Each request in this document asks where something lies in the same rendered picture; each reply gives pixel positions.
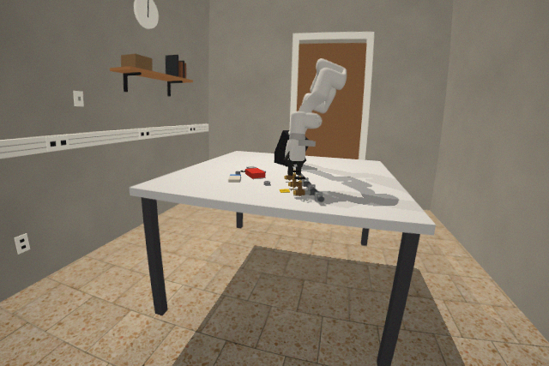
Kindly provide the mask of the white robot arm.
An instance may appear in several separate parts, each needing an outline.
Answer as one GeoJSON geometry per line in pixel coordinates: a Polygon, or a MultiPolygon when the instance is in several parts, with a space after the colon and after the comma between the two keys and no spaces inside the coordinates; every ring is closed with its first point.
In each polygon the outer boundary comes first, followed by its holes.
{"type": "Polygon", "coordinates": [[[316,129],[322,124],[322,118],[312,111],[325,113],[335,97],[336,89],[341,90],[347,80],[345,68],[325,59],[318,59],[316,69],[317,74],[311,85],[311,95],[307,93],[299,111],[291,114],[289,139],[298,140],[299,146],[316,146],[315,141],[305,139],[307,129],[316,129]]]}

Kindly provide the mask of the red rectangular block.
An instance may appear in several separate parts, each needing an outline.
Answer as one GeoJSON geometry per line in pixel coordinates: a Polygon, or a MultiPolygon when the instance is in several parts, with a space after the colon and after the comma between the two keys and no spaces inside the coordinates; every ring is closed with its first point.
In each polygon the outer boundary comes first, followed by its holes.
{"type": "Polygon", "coordinates": [[[258,169],[258,168],[252,168],[252,169],[245,169],[245,174],[249,176],[250,178],[262,178],[265,177],[265,172],[258,169]]]}

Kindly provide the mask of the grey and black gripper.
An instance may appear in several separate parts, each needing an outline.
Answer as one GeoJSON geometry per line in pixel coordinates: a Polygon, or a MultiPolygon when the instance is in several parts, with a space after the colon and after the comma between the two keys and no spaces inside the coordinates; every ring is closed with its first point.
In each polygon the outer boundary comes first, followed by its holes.
{"type": "Polygon", "coordinates": [[[284,161],[288,166],[287,175],[293,175],[293,162],[297,161],[296,166],[296,175],[301,175],[301,167],[303,167],[305,158],[305,146],[299,146],[299,141],[294,139],[289,139],[287,141],[287,147],[285,152],[284,161]],[[300,162],[300,163],[299,163],[300,162]]]}

